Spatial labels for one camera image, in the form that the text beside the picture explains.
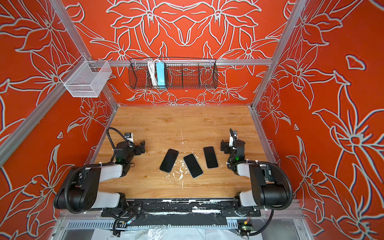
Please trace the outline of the phone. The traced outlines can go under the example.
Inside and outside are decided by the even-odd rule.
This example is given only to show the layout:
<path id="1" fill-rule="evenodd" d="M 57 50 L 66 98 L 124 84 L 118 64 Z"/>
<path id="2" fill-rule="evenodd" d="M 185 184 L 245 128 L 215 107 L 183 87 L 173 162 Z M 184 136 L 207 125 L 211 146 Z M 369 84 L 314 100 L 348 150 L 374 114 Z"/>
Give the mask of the phone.
<path id="1" fill-rule="evenodd" d="M 214 147 L 204 147 L 203 148 L 206 165 L 208 169 L 214 169 L 219 167 L 219 163 L 217 160 L 216 152 Z"/>

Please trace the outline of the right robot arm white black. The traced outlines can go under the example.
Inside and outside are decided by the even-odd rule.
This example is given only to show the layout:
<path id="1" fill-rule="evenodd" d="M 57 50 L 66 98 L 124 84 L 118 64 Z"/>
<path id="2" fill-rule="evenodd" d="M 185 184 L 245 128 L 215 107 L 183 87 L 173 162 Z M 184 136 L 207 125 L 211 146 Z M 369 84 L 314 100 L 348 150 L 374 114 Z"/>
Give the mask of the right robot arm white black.
<path id="1" fill-rule="evenodd" d="M 239 140 L 236 131 L 230 129 L 229 132 L 229 141 L 221 142 L 221 151 L 229 155 L 227 168 L 251 181 L 249 191 L 239 192 L 234 197 L 235 206 L 287 209 L 293 201 L 293 188 L 285 172 L 277 164 L 246 159 L 246 143 Z"/>

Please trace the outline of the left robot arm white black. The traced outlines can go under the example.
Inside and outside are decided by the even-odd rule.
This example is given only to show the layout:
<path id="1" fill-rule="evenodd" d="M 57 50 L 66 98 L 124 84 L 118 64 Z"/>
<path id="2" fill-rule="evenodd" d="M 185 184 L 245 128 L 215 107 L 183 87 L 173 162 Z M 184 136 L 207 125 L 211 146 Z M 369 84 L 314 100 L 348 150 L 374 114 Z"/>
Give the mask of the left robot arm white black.
<path id="1" fill-rule="evenodd" d="M 135 144 L 133 133 L 122 134 L 113 127 L 106 129 L 113 149 L 107 163 L 88 164 L 70 169 L 54 198 L 54 208 L 80 214 L 89 210 L 126 210 L 129 205 L 123 193 L 108 193 L 99 190 L 100 183 L 127 175 L 133 167 L 133 159 L 146 152 L 146 142 Z"/>

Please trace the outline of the left black smartphone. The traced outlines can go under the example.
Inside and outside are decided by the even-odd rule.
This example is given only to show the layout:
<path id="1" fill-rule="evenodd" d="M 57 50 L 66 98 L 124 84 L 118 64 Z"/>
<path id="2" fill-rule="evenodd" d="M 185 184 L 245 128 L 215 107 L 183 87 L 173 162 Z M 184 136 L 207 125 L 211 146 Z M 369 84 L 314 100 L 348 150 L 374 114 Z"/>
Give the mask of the left black smartphone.
<path id="1" fill-rule="evenodd" d="M 174 149 L 168 149 L 159 169 L 163 172 L 170 173 L 178 158 L 179 152 Z"/>

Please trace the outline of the black smartphone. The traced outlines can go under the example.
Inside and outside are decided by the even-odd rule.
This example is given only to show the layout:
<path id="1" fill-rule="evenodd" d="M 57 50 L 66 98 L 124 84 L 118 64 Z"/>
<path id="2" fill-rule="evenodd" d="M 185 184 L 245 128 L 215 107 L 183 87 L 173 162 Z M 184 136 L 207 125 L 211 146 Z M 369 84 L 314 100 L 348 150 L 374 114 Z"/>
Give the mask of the black smartphone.
<path id="1" fill-rule="evenodd" d="M 159 169 L 163 172 L 170 173 L 178 158 L 179 152 L 174 149 L 168 149 Z"/>
<path id="2" fill-rule="evenodd" d="M 203 170 L 201 166 L 199 165 L 196 157 L 194 154 L 189 154 L 185 156 L 184 162 L 187 165 L 187 168 L 193 178 L 197 178 L 203 174 Z"/>

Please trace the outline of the middle black smartphone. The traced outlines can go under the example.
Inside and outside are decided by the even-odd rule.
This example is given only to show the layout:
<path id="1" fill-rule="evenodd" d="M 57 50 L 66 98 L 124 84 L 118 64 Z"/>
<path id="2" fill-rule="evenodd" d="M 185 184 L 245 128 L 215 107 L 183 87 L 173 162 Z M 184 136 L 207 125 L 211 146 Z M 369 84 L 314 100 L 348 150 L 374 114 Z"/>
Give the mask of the middle black smartphone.
<path id="1" fill-rule="evenodd" d="M 197 178 L 203 174 L 203 170 L 201 166 L 199 165 L 196 157 L 194 154 L 189 154 L 185 156 L 184 162 L 187 165 L 187 168 L 193 178 Z"/>

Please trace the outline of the blue box in basket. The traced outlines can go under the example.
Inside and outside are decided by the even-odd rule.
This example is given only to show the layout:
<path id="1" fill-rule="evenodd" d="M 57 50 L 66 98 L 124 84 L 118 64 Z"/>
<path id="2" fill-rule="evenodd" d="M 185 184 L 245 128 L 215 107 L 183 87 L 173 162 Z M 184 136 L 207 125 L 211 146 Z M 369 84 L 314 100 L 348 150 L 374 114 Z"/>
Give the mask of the blue box in basket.
<path id="1" fill-rule="evenodd" d="M 156 71 L 157 71 L 157 81 L 158 81 L 159 88 L 165 88 L 166 87 L 165 64 L 163 62 L 157 62 Z"/>

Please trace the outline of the small green circuit board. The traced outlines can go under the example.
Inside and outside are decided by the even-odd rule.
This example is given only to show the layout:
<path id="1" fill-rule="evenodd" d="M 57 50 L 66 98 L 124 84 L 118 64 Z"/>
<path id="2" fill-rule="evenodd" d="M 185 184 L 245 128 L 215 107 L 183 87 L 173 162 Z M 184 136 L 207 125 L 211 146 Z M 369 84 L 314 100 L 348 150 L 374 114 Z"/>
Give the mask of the small green circuit board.
<path id="1" fill-rule="evenodd" d="M 238 222 L 238 234 L 242 237 L 249 237 L 253 231 L 253 224 L 251 220 Z"/>

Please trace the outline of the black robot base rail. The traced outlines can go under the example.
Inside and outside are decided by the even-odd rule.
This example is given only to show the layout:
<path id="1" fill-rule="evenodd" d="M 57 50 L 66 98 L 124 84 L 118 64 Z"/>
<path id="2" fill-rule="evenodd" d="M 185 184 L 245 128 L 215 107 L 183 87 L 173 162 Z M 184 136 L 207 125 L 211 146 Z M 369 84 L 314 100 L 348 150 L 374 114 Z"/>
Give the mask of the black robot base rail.
<path id="1" fill-rule="evenodd" d="M 125 205 L 102 210 L 105 218 L 129 219 L 131 226 L 230 226 L 230 219 L 258 218 L 260 210 L 242 207 L 233 198 L 127 199 Z"/>

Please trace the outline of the white mesh wall basket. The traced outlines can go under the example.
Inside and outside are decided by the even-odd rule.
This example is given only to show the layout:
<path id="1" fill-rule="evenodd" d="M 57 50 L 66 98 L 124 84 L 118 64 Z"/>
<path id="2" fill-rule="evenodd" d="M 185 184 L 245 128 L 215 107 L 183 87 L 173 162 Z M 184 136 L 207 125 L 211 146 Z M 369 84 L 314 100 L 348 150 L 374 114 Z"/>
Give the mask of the white mesh wall basket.
<path id="1" fill-rule="evenodd" d="M 60 78 L 66 90 L 74 98 L 97 98 L 112 74 L 109 62 L 80 61 Z"/>

